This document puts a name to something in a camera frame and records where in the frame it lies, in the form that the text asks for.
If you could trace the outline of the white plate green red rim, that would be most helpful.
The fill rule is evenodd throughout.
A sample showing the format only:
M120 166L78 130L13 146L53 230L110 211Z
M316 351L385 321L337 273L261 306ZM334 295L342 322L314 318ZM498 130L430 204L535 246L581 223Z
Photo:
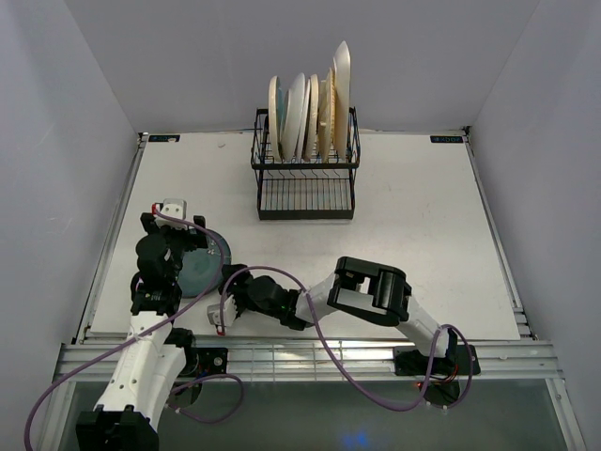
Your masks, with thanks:
M300 162L302 160L302 154L304 151L305 133L306 133L307 124L308 124L308 120L309 120L308 115L309 115L309 106L310 106L310 92L311 92L311 85L310 85L310 82L307 81L306 85L305 85L305 89L304 89L303 104L302 104L301 117L300 117L300 129L299 129L299 135L298 135L297 145L296 145L296 160L298 162Z

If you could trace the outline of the red plate blue flower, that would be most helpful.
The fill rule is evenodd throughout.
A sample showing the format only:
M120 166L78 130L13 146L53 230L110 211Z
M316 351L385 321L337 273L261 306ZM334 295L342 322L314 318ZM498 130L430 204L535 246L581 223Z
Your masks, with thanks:
M285 96L285 123L280 140L282 155L285 161L290 161L296 152L301 127L305 87L305 74L301 72L297 75Z

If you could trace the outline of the cream plate blue top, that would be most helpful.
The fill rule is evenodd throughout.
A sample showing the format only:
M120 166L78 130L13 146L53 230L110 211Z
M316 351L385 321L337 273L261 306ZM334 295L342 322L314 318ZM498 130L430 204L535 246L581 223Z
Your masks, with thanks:
M273 160L276 163L282 161L280 150L280 129L282 121L282 113L284 108L284 95L281 89L280 78L274 75L270 79L269 98L268 98L268 113L269 113L269 132L270 144L273 155Z

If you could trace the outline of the cream pink floral plate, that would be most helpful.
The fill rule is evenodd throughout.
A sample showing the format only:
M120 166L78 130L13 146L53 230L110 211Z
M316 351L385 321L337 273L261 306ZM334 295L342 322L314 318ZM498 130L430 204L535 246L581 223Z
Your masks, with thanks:
M306 127L306 143L304 146L303 159L306 162L311 161L311 156L316 144L317 119L319 105L319 80L316 74L310 77L310 101L309 101L309 122Z

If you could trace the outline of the woven bamboo square tray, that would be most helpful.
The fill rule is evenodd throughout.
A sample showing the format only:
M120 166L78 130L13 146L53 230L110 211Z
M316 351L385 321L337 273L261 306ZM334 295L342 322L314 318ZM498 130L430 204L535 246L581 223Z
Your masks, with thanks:
M326 79L320 84L318 124L317 124L317 151L323 163L329 161L332 145L332 131L335 121L335 83L334 70L329 68Z

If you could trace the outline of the white rectangular plate black rim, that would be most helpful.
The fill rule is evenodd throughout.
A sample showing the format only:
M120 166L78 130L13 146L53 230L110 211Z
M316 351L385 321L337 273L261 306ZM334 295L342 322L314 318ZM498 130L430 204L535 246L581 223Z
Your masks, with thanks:
M348 113L350 107L351 56L347 42L343 40L333 56L335 88L335 120L333 147L340 159L347 152Z

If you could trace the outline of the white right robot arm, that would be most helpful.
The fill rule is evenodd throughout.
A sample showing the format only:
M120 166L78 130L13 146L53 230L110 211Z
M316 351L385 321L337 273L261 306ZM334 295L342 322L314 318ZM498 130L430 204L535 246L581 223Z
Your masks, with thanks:
M436 377L459 373L457 334L442 330L435 343L439 324L412 296L406 274L392 266L354 257L340 257L335 270L306 292L282 288L268 275L253 276L248 267L225 265L218 291L222 302L207 308L209 323L218 334L233 325L245 311L277 319L294 331L315 325L316 319L344 312L373 325L395 328L414 345L396 357L401 375L423 375L427 368Z

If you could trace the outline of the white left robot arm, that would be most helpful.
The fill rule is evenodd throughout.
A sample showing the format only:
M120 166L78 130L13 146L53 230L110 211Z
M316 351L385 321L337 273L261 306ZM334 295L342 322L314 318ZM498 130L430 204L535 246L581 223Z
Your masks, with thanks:
M93 411L76 422L82 450L156 450L163 406L178 375L199 364L193 334L173 326L182 291L178 276L186 253L205 248L205 234L186 223L186 206L163 201L141 216L146 232L135 246L137 272L131 279L131 344Z

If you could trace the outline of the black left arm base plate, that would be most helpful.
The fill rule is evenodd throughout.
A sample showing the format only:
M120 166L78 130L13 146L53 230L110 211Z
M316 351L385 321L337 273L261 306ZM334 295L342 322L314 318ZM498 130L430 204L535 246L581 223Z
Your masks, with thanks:
M183 377L199 378L227 372L228 348L192 348L191 357Z

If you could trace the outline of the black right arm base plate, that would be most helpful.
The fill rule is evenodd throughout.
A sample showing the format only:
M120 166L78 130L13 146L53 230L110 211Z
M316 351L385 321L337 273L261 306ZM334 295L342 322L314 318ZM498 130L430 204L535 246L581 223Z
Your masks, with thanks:
M424 376L429 358L418 350L393 348L394 374L396 376ZM480 375L476 349L472 345L459 345L447 353L445 357L435 357L431 369L432 376L448 377Z

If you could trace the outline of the aluminium front frame rail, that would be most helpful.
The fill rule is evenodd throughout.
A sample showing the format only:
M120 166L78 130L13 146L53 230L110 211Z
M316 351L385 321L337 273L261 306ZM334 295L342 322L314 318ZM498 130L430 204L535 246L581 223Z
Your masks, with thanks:
M248 382L341 381L323 345L313 339L285 341L226 337L196 342L200 348L228 348L227 372ZM330 340L328 346L357 381L394 381L393 348L408 341ZM475 342L481 380L561 379L562 366L551 343L538 340Z

